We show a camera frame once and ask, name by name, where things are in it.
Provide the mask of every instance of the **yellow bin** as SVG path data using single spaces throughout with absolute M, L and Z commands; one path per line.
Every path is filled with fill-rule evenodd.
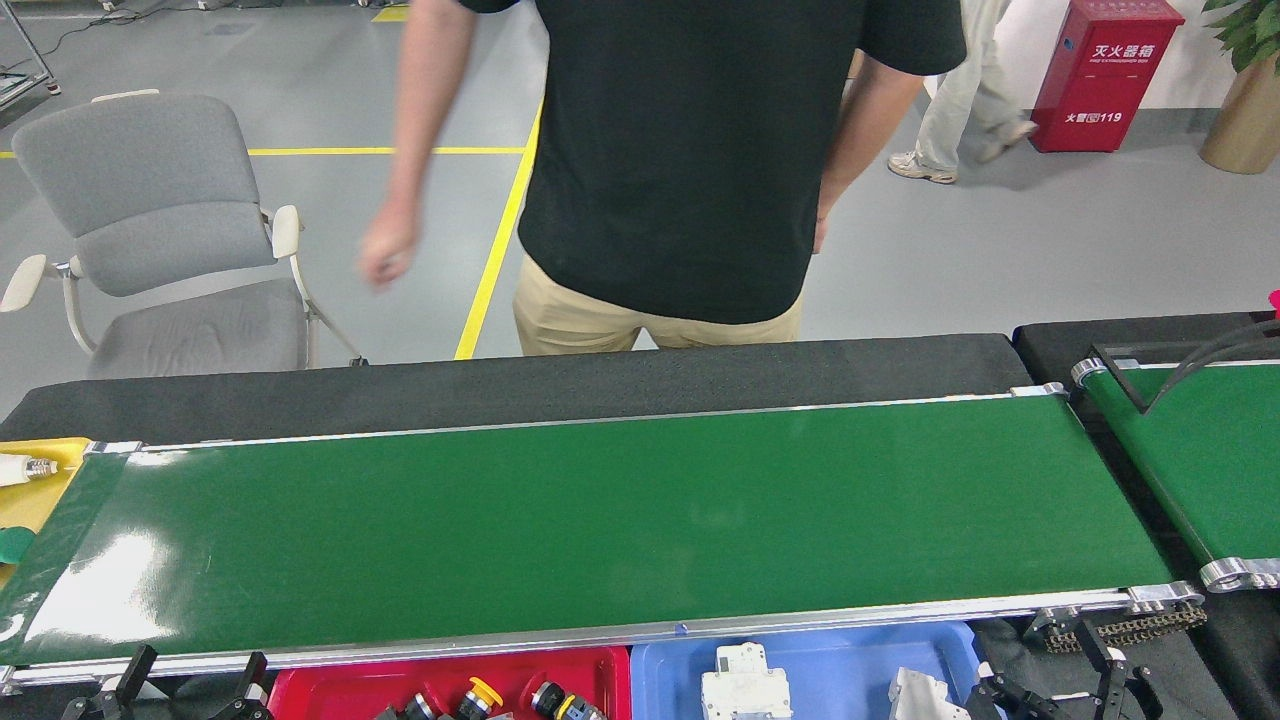
M 0 488 L 0 528 L 22 527 L 40 533 L 79 470 L 88 443 L 82 437 L 0 442 L 0 454 L 4 455 L 31 455 L 58 461 L 58 471 L 49 478 Z M 0 588 L 9 582 L 13 570 L 13 565 L 0 565 Z

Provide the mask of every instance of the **person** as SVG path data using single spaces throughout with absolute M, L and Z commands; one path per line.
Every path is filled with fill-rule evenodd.
M 474 13 L 415 0 L 396 155 L 358 266 L 408 269 Z M 526 355 L 796 338 L 827 214 L 923 76 L 964 59 L 955 0 L 538 0 L 550 38 L 513 310 Z M 842 102 L 854 49 L 868 59 Z
M 915 150 L 888 156 L 888 169 L 905 178 L 956 182 L 960 136 L 972 114 L 987 138 L 978 151 L 989 163 L 1038 129 L 1009 99 L 996 44 L 996 24 L 1012 0 L 960 0 L 969 56 L 938 85 L 915 138 Z

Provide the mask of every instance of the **yellow floor line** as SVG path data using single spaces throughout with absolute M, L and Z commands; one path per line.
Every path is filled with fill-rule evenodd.
M 253 147 L 248 154 L 255 158 L 276 158 L 294 155 L 392 155 L 394 147 Z M 436 155 L 524 155 L 524 147 L 436 147 Z M 12 159 L 12 151 L 0 151 L 0 160 Z
M 534 115 L 534 127 L 529 131 L 529 141 L 525 143 L 525 152 L 520 158 L 520 168 L 516 169 L 516 179 L 511 184 L 511 195 L 507 196 L 507 208 L 502 213 L 502 222 L 498 223 L 498 232 L 489 249 L 489 260 L 485 263 L 484 274 L 480 275 L 480 287 L 476 288 L 476 296 L 471 301 L 467 324 L 462 328 L 458 350 L 453 354 L 454 360 L 470 360 L 475 355 L 480 329 L 484 328 L 484 318 L 489 313 L 489 302 L 493 300 L 493 288 L 498 284 L 498 273 L 502 272 L 507 246 L 511 245 L 511 236 L 516 232 L 520 201 L 525 197 L 529 176 L 532 174 L 534 151 L 538 147 L 538 126 L 541 124 L 541 118 L 543 108 L 539 105 L 538 113 Z
M 393 5 L 383 8 L 374 15 L 375 23 L 402 23 L 408 19 L 408 5 Z

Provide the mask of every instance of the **chair backrest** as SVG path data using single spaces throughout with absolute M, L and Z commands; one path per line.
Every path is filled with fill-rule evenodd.
M 220 100 L 86 104 L 19 128 L 13 149 L 109 295 L 275 261 L 244 137 Z

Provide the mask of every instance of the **sneaker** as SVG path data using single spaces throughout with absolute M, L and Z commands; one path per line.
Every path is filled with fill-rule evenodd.
M 1030 135 L 1038 129 L 1039 126 L 1030 120 L 1005 123 L 996 128 L 996 132 L 992 133 L 996 136 L 996 140 L 988 140 L 987 143 L 982 146 L 982 150 L 978 151 L 977 160 L 979 163 L 989 163 L 1004 155 L 1010 147 L 1030 137 Z
M 890 155 L 888 169 L 904 178 L 924 178 L 938 184 L 951 184 L 956 181 L 955 170 L 925 168 L 915 158 L 915 152 L 895 152 Z

